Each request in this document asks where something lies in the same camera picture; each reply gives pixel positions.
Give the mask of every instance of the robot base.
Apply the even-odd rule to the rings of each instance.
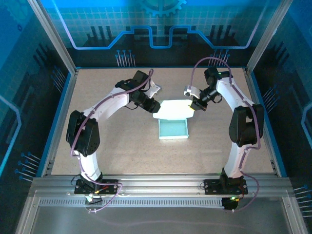
[[[102,174],[97,179],[97,182],[100,183],[118,183],[116,179],[102,179]],[[74,194],[77,195],[88,195],[88,194],[95,194],[95,195],[103,195],[103,194],[116,194],[118,190],[117,185],[97,185],[88,180],[86,180],[82,175],[80,175],[80,179],[76,181],[75,191]]]

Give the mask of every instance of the gear graphic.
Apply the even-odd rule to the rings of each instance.
[[[1,2],[17,23],[22,23],[27,18],[29,8],[27,0],[0,0]]]
[[[186,0],[137,0],[137,2],[147,14],[159,17],[175,14],[176,10],[182,9],[182,4],[186,4]]]

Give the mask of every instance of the blue wall panel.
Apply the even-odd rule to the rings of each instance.
[[[191,66],[213,54],[245,66],[278,3],[45,0],[43,5],[76,66],[123,67],[117,50],[124,49],[132,51],[137,66],[166,67]]]

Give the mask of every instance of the blue trim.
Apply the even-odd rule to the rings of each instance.
[[[309,104],[307,104],[307,106],[303,109],[303,113],[302,113],[302,117],[301,117],[301,126],[303,128],[303,131],[304,131],[304,134],[306,135],[307,137],[307,140],[310,144],[310,147],[312,148],[312,138],[310,136],[310,133],[308,131],[308,128],[305,124],[305,121],[306,121],[306,117],[307,117],[307,112],[309,109],[312,108],[312,102],[310,102]]]
[[[71,78],[72,78],[72,75],[70,73],[68,73],[68,76],[67,76],[67,79],[66,79],[66,82],[65,82],[65,86],[64,86],[62,95],[60,96],[60,100],[59,100],[59,103],[58,103],[58,108],[57,108],[57,111],[56,111],[54,119],[53,119],[51,130],[50,130],[47,142],[46,142],[44,150],[43,150],[42,158],[41,158],[38,170],[37,170],[36,177],[41,177],[41,173],[43,171],[43,168],[44,168],[44,165],[45,165],[45,161],[47,160],[47,157],[48,157],[48,152],[49,152],[50,145],[51,145],[51,142],[52,142],[52,137],[53,137],[53,134],[54,134],[57,122],[59,120],[60,111],[61,111],[62,105],[64,103],[65,95],[67,93],[68,85],[69,85],[69,82],[70,82]]]
[[[10,144],[9,144],[8,149],[7,149],[6,152],[5,152],[4,158],[3,158],[3,160],[2,160],[2,162],[1,162],[1,164],[0,164],[0,177],[1,177],[2,172],[3,172],[3,170],[4,170],[4,167],[5,167],[6,163],[7,163],[8,158],[9,158],[9,156],[10,156],[10,153],[11,153],[11,151],[12,151],[12,149],[13,149],[13,146],[14,146],[14,143],[15,143],[15,141],[16,141],[16,138],[18,137],[18,134],[19,134],[19,132],[20,132],[20,128],[21,128],[21,118],[20,118],[20,111],[19,111],[19,109],[18,109],[14,104],[10,103],[8,100],[6,100],[6,99],[5,99],[3,96],[1,96],[1,95],[0,95],[0,101],[2,101],[5,105],[7,105],[11,110],[13,110],[13,111],[15,112],[15,114],[16,114],[16,119],[18,120],[18,125],[17,125],[17,127],[16,127],[16,129],[15,129],[14,135],[13,135],[13,137],[12,137],[12,139],[11,139],[11,142],[10,142]]]
[[[135,29],[147,29],[148,32],[149,32],[149,41],[150,41],[150,47],[153,48],[153,49],[169,49],[172,47],[172,43],[173,43],[173,30],[176,29],[176,28],[184,28],[184,29],[187,29],[187,33],[189,34],[198,34],[211,48],[213,49],[247,49],[249,47],[249,45],[251,44],[253,38],[254,38],[254,35],[255,35],[255,32],[256,30],[258,29],[258,26],[260,24],[260,21],[262,20],[263,18],[263,14],[264,12],[266,11],[268,5],[269,5],[269,0],[266,1],[266,4],[264,5],[263,7],[263,10],[259,16],[259,19],[257,21],[257,23],[255,24],[254,28],[253,28],[253,31],[247,41],[247,44],[245,46],[215,46],[212,44],[212,42],[199,30],[192,30],[192,26],[191,25],[175,25],[175,26],[172,26],[170,29],[169,29],[169,44],[168,45],[154,45],[153,43],[153,31],[152,31],[152,28],[150,26],[130,26],[130,31],[122,31],[121,33],[118,34],[118,36],[109,44],[109,46],[97,46],[97,47],[78,47],[76,46],[75,42],[74,42],[74,39],[72,37],[72,35],[70,34],[69,32],[69,29],[65,23],[65,20],[62,16],[62,14],[60,13],[59,11],[59,8],[58,6],[56,5],[55,1],[52,0],[52,3],[55,7],[55,10],[58,14],[58,17],[65,29],[65,32],[68,36],[68,39],[70,40],[72,46],[76,49],[76,50],[109,50],[111,49],[116,43],[117,41],[119,41],[119,39],[123,36],[123,35],[128,35],[128,34],[134,34],[135,33]]]
[[[262,104],[264,106],[262,95],[260,93],[260,89],[259,89],[258,83],[257,83],[257,81],[255,79],[255,76],[254,76],[253,72],[251,73],[251,76],[252,76],[252,79],[253,79],[254,89],[255,89],[255,91],[257,93],[257,96],[259,98],[259,102],[260,102],[260,104]],[[280,151],[278,149],[277,142],[276,142],[276,139],[275,139],[275,136],[274,136],[274,133],[273,133],[273,129],[272,129],[272,126],[271,126],[271,123],[270,123],[270,120],[269,120],[269,116],[268,116],[268,113],[267,113],[266,110],[264,111],[264,120],[265,120],[265,122],[267,124],[267,127],[268,127],[269,135],[270,135],[271,142],[272,142],[272,145],[273,145],[273,149],[274,149],[274,152],[275,152],[275,157],[276,157],[276,160],[277,160],[277,163],[278,163],[278,167],[279,167],[279,170],[281,172],[281,176],[282,177],[287,177],[285,166],[284,166],[284,163],[283,163],[283,160],[282,160],[282,156],[281,156]]]
[[[121,69],[121,68],[137,68],[137,69],[145,69],[145,68],[194,68],[194,66],[170,66],[170,67],[76,67],[77,70],[83,69]],[[207,68],[207,66],[197,66],[197,68]],[[246,68],[245,66],[231,66],[231,68]]]

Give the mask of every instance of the glass panel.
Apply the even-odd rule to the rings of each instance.
[[[0,232],[11,234],[68,71],[26,0],[0,1],[0,51]]]
[[[279,1],[42,3],[76,66],[168,67],[192,66],[209,55],[246,66]]]
[[[294,0],[254,70],[286,172],[312,188],[312,6]],[[302,211],[311,199],[302,193]],[[312,228],[311,218],[306,221]]]

